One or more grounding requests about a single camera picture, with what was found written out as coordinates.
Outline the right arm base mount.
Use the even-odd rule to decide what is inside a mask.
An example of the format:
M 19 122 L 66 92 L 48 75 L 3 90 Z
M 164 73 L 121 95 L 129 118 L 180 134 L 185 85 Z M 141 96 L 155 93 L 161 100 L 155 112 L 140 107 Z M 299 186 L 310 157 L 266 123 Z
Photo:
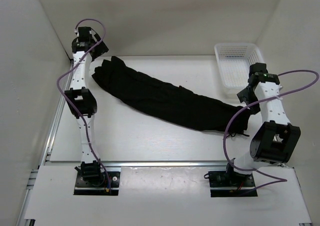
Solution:
M 234 172 L 229 165 L 225 170 L 208 171 L 203 178 L 209 181 L 211 198 L 258 196 L 253 174 Z

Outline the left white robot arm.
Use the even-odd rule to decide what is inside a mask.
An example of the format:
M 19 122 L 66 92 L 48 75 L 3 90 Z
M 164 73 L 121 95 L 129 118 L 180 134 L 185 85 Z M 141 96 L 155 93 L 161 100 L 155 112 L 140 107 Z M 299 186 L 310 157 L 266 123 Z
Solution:
M 75 30 L 75 34 L 76 38 L 71 43 L 71 49 L 76 69 L 72 73 L 70 87 L 64 93 L 80 131 L 81 160 L 76 170 L 87 185 L 98 187 L 107 179 L 99 162 L 101 158 L 95 151 L 94 118 L 98 105 L 88 88 L 88 79 L 91 63 L 107 52 L 108 48 L 103 42 L 92 48 L 101 37 L 91 27 L 79 27 Z

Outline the black trousers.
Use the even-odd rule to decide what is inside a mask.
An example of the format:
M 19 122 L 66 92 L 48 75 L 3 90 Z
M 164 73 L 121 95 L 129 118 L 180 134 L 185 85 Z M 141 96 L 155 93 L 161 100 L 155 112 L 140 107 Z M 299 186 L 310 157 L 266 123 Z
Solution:
M 232 120 L 242 106 L 158 80 L 126 66 L 116 56 L 96 67 L 92 78 L 104 91 L 129 107 L 178 126 L 200 132 L 227 131 L 232 135 L 243 134 L 248 129 L 249 109 Z

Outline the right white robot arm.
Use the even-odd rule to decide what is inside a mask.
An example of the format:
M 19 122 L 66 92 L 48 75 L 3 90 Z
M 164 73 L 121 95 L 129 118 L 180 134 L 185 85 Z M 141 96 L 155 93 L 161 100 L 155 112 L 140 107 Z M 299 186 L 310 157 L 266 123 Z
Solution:
M 280 99 L 279 77 L 265 63 L 249 67 L 248 85 L 237 94 L 252 114 L 261 114 L 262 125 L 251 140 L 249 151 L 226 166 L 224 179 L 230 186 L 247 180 L 254 169 L 287 163 L 301 136 L 298 126 L 288 119 Z

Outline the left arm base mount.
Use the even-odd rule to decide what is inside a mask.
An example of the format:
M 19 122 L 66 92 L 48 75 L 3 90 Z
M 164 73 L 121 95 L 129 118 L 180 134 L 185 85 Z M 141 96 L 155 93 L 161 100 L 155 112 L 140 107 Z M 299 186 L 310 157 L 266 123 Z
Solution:
M 111 183 L 109 186 L 109 181 L 106 177 L 105 172 L 101 173 L 101 177 L 98 180 L 85 180 L 82 177 L 81 170 L 79 166 L 75 167 L 77 171 L 73 194 L 75 196 L 118 196 L 120 181 L 121 181 L 121 171 L 111 170 L 108 172 L 108 177 Z

